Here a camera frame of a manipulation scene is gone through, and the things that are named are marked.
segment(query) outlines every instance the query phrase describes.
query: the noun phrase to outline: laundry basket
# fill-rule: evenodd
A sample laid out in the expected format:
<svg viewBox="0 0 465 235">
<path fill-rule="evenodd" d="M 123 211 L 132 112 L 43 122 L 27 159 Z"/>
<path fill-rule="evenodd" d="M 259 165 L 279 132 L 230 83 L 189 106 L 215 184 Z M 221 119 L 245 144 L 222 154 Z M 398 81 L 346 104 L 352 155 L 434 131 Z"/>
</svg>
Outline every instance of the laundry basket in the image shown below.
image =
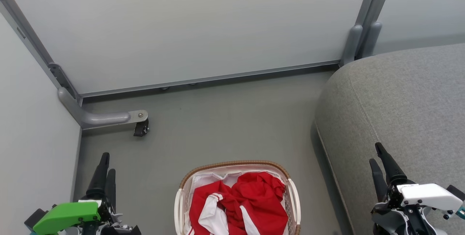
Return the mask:
<svg viewBox="0 0 465 235">
<path fill-rule="evenodd" d="M 179 190 L 174 199 L 174 225 L 177 235 L 184 233 L 186 214 L 191 206 L 193 189 L 191 189 L 195 177 L 205 174 L 217 174 L 221 177 L 228 175 L 241 175 L 247 172 L 268 172 L 278 177 L 286 186 L 283 195 L 284 208 L 286 209 L 288 222 L 284 235 L 299 235 L 300 233 L 300 201 L 294 182 L 287 171 L 279 164 L 269 161 L 234 161 L 210 164 L 191 170 L 181 181 Z"/>
</svg>

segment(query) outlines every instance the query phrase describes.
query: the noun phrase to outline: robotic arm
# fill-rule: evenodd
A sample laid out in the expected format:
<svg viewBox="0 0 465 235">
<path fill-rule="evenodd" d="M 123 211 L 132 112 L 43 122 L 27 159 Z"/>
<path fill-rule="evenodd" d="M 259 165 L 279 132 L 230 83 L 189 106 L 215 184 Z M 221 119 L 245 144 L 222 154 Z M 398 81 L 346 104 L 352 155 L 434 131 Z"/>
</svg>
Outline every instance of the robotic arm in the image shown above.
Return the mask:
<svg viewBox="0 0 465 235">
<path fill-rule="evenodd" d="M 56 235 L 76 227 L 80 235 L 141 235 L 137 226 L 122 225 L 116 214 L 116 171 L 110 169 L 110 154 L 104 153 L 95 169 L 86 195 L 78 202 L 38 209 L 24 224 L 36 235 Z"/>
<path fill-rule="evenodd" d="M 381 143 L 375 144 L 375 148 L 383 162 L 386 181 L 375 159 L 370 159 L 378 199 L 372 210 L 374 235 L 447 235 L 430 225 L 426 219 L 430 210 L 441 210 L 446 220 L 454 214 L 465 219 L 463 192 L 452 185 L 444 189 L 434 183 L 416 184 L 407 179 Z"/>
</svg>

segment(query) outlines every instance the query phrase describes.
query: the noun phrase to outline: red and white garment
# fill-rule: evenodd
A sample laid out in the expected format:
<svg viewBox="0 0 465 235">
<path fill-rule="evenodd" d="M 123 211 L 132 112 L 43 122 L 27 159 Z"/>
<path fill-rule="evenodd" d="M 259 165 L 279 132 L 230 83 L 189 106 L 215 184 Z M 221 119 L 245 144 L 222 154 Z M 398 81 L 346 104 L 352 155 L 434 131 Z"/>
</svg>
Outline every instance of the red and white garment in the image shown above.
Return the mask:
<svg viewBox="0 0 465 235">
<path fill-rule="evenodd" d="M 245 173 L 232 187 L 222 181 L 195 189 L 186 235 L 283 235 L 284 184 L 269 173 Z"/>
</svg>

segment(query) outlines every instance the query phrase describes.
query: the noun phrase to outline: gray upholstered ottoman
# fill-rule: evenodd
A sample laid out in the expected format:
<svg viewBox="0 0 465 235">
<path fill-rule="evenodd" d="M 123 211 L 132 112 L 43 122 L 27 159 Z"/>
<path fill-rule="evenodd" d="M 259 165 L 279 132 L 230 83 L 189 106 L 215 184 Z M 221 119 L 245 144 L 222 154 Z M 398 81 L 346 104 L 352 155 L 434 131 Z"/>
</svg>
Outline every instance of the gray upholstered ottoman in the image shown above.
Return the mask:
<svg viewBox="0 0 465 235">
<path fill-rule="evenodd" d="M 414 182 L 465 190 L 465 44 L 354 61 L 327 83 L 317 128 L 356 235 L 372 234 L 377 202 L 368 160 L 380 141 Z M 465 220 L 428 220 L 449 235 Z"/>
</svg>

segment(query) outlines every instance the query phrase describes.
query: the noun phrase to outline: gray floor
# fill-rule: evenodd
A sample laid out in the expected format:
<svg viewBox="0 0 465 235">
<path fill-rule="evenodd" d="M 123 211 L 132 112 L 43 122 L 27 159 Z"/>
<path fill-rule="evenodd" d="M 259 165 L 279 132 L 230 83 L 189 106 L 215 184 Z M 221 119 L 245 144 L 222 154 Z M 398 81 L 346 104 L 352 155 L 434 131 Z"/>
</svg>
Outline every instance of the gray floor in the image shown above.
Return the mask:
<svg viewBox="0 0 465 235">
<path fill-rule="evenodd" d="M 312 122 L 332 71 L 88 103 L 93 112 L 146 109 L 150 132 L 133 126 L 83 134 L 75 198 L 83 196 L 103 152 L 116 169 L 117 210 L 143 234 L 175 234 L 173 204 L 191 169 L 236 159 L 284 166 L 299 191 L 301 234 L 347 234 Z"/>
</svg>

